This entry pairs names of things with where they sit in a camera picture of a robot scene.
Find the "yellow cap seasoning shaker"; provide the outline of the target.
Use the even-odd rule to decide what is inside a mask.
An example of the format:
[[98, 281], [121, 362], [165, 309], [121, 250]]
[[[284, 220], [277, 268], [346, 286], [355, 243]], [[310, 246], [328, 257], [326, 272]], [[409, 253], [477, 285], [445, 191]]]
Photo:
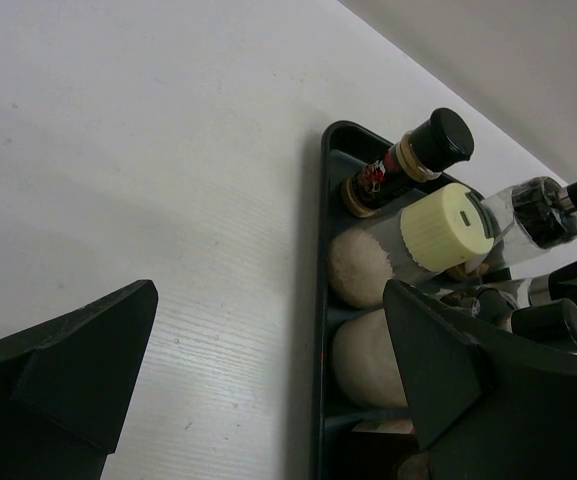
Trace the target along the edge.
[[494, 237], [492, 214], [478, 196], [463, 184], [450, 183], [392, 216], [335, 235], [327, 254], [329, 285], [352, 307], [376, 307], [389, 280], [421, 285], [486, 257]]

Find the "white cap dark spice jar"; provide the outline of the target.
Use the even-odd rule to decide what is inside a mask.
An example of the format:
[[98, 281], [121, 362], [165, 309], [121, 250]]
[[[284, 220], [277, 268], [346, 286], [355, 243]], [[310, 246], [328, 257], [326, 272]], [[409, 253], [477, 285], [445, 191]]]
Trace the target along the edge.
[[415, 428], [410, 419], [385, 419], [363, 421], [352, 429], [353, 433], [415, 435]]

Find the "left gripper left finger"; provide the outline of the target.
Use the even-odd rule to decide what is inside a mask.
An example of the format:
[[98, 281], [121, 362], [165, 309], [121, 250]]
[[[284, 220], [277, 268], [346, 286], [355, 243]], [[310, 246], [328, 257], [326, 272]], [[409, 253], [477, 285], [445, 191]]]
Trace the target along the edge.
[[158, 305], [138, 280], [0, 339], [0, 479], [98, 479], [115, 453]]

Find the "black cap pepper grinder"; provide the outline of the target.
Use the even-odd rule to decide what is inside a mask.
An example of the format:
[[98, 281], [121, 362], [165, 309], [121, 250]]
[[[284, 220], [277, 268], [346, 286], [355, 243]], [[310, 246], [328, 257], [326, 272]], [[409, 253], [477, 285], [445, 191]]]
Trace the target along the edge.
[[505, 284], [504, 289], [521, 307], [543, 305], [564, 298], [577, 305], [577, 261], [550, 274], [511, 280]]

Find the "small brown spice bottle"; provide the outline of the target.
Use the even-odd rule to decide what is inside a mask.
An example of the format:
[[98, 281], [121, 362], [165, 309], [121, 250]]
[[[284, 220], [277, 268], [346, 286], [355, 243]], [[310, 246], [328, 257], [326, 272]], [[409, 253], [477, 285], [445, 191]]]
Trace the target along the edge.
[[438, 179], [456, 163], [470, 160], [474, 147], [465, 120], [449, 108], [437, 108], [399, 142], [344, 180], [344, 205], [358, 218], [372, 217], [409, 190]]

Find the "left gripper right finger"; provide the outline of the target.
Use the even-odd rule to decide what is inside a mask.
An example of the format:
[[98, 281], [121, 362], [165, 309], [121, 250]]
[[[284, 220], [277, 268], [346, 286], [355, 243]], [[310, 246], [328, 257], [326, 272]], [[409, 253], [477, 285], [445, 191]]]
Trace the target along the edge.
[[577, 479], [577, 355], [389, 281], [389, 334], [436, 479]]

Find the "black top grinder bottle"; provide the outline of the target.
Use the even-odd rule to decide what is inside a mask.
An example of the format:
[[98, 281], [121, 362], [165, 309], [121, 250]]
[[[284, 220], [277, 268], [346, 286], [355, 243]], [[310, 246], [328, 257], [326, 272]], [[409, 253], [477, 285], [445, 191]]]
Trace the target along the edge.
[[391, 281], [377, 310], [342, 323], [332, 339], [335, 380], [366, 409], [473, 404], [491, 389], [484, 334], [506, 332], [403, 282]]

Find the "small dark cap bottle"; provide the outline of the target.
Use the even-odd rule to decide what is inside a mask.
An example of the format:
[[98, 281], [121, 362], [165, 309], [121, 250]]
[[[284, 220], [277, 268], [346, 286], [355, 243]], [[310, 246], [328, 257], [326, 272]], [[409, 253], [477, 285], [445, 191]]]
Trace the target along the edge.
[[449, 269], [454, 280], [495, 274], [577, 238], [577, 182], [562, 186], [550, 177], [536, 177], [481, 204], [492, 222], [493, 247], [487, 256]]

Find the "pink cap seasoning shaker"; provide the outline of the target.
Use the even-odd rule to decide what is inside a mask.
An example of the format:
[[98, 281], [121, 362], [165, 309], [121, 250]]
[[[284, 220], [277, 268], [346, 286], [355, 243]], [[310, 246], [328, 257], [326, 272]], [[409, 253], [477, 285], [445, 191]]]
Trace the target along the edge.
[[569, 299], [502, 313], [491, 323], [524, 339], [577, 353], [577, 305]]

